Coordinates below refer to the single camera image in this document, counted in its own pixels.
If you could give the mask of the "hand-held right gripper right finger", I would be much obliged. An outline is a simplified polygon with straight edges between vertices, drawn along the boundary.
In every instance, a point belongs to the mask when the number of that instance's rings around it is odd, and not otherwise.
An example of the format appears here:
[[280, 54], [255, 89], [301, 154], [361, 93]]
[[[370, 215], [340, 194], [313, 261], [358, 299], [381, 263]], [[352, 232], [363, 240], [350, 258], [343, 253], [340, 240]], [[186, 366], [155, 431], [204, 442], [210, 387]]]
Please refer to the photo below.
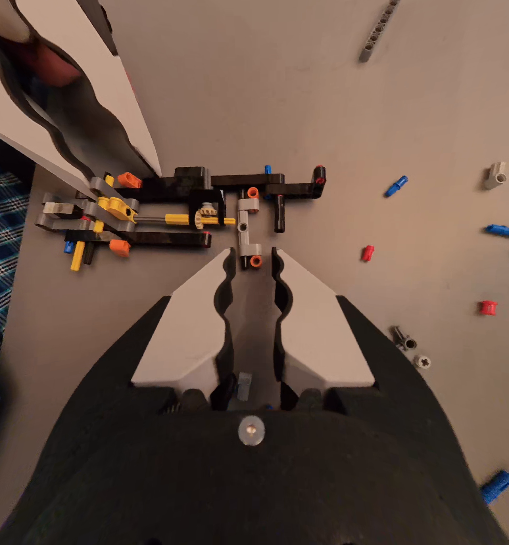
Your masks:
[[375, 383], [342, 310], [338, 295], [284, 250], [272, 248], [274, 374], [280, 408], [293, 409], [305, 391], [322, 396], [333, 388]]

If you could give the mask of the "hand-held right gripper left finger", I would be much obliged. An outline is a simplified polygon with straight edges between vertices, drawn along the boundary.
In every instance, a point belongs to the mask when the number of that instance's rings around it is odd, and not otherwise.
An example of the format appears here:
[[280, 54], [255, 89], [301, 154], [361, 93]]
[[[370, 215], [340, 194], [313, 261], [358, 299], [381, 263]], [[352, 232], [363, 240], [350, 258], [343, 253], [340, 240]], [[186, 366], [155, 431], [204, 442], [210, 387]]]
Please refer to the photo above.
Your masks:
[[226, 249], [172, 293], [133, 385], [169, 387], [177, 395], [199, 390], [213, 410], [228, 409], [237, 378], [225, 313], [233, 302], [236, 266], [235, 249]]

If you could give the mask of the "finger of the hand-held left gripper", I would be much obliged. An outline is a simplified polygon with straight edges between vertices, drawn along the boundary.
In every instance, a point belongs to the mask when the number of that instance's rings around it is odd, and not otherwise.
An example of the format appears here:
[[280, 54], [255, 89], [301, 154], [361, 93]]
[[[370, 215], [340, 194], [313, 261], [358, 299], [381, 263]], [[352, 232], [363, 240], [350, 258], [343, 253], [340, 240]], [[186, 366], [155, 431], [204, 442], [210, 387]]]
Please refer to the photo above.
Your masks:
[[78, 65], [99, 104], [120, 122], [142, 160], [156, 175], [161, 175], [154, 142], [122, 60], [119, 55], [111, 54], [77, 1], [12, 3], [41, 39], [56, 46]]
[[0, 139], [75, 190], [94, 198], [90, 188], [93, 170], [74, 156], [63, 133], [23, 92], [13, 63], [1, 47]]

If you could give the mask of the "black lego chassis assembly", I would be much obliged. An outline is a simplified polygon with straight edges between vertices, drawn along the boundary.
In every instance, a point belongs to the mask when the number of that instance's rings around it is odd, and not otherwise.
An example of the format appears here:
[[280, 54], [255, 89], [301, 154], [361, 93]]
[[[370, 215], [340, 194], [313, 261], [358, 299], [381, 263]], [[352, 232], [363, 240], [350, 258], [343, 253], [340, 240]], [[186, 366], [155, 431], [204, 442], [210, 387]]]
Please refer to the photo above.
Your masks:
[[92, 178], [94, 198], [78, 195], [61, 200], [45, 194], [42, 212], [35, 225], [64, 237], [64, 252], [72, 255], [71, 270], [90, 265], [95, 249], [107, 245], [118, 257], [127, 258], [131, 248], [209, 249], [212, 235], [204, 225], [197, 229], [188, 225], [188, 198], [193, 189], [224, 191], [226, 217], [237, 220], [240, 191], [256, 187], [260, 199], [274, 205], [274, 231], [285, 232], [286, 200], [316, 200], [327, 182], [326, 168], [314, 168], [308, 183], [286, 183], [285, 176], [273, 173], [270, 166], [262, 174], [210, 175], [205, 167], [177, 167], [171, 177], [141, 180], [126, 172], [117, 178], [106, 174]]

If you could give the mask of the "black lego gear frame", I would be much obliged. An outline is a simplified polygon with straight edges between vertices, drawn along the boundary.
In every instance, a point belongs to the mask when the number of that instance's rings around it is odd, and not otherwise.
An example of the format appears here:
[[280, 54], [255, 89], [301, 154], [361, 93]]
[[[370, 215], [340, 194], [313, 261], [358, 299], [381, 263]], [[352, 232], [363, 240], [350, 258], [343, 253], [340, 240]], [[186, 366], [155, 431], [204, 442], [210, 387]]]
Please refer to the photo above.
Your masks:
[[226, 217], [224, 191], [220, 189], [193, 189], [188, 198], [188, 225], [203, 229], [204, 225], [236, 226], [237, 220]]

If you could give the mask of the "grey orange-ended lego link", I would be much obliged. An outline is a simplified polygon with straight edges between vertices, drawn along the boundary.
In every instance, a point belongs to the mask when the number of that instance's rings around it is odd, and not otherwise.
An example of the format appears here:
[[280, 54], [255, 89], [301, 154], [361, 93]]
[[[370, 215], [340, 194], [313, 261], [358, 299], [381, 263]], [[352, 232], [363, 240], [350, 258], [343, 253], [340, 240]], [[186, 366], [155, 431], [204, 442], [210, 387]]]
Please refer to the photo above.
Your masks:
[[241, 190], [237, 201], [237, 232], [241, 268], [259, 269], [262, 264], [261, 244], [250, 241], [250, 216], [259, 212], [259, 192], [256, 187]]

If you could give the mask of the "dark grey lego connector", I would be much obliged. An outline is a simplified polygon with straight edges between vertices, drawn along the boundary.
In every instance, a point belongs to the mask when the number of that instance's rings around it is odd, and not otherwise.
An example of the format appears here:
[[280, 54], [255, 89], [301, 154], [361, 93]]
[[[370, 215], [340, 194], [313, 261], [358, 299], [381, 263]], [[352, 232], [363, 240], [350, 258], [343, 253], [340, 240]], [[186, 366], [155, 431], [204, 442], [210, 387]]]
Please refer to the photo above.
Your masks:
[[392, 326], [390, 332], [395, 345], [403, 351], [412, 351], [417, 348], [415, 339], [405, 334], [399, 326]]

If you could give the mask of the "light grey lego connector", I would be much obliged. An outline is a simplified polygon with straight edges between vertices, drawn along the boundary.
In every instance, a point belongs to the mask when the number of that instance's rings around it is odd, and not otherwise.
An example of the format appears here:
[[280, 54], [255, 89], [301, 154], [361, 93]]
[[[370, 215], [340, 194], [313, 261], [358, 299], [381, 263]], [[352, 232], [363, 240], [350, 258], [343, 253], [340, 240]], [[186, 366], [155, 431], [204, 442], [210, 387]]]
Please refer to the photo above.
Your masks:
[[486, 172], [486, 176], [483, 180], [483, 188], [485, 190], [492, 190], [505, 184], [507, 179], [506, 162], [495, 162]]

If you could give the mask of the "grey holed lego beam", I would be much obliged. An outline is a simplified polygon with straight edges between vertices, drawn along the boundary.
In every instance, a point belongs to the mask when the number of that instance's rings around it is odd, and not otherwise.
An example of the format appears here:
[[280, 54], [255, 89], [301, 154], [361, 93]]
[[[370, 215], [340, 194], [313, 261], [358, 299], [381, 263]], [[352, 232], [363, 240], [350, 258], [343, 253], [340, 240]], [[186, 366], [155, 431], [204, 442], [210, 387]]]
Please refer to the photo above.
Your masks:
[[374, 53], [376, 49], [376, 45], [378, 44], [378, 41], [381, 39], [381, 36], [383, 35], [386, 26], [388, 25], [389, 21], [392, 19], [400, 3], [401, 1], [388, 1], [387, 5], [385, 6], [385, 9], [381, 13], [378, 21], [376, 22], [372, 31], [370, 32], [366, 43], [364, 44], [362, 50], [360, 51], [360, 54], [358, 57], [358, 63], [360, 64], [367, 63], [368, 60], [371, 58], [372, 54]]

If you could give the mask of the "person's left hand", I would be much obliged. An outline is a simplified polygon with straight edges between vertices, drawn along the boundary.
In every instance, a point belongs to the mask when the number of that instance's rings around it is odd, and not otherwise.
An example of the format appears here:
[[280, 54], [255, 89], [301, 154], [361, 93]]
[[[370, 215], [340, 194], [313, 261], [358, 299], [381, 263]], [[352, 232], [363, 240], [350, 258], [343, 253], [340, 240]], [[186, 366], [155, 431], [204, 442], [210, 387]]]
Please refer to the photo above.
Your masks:
[[60, 88], [81, 77], [30, 29], [10, 1], [0, 1], [0, 48], [21, 71], [46, 85]]

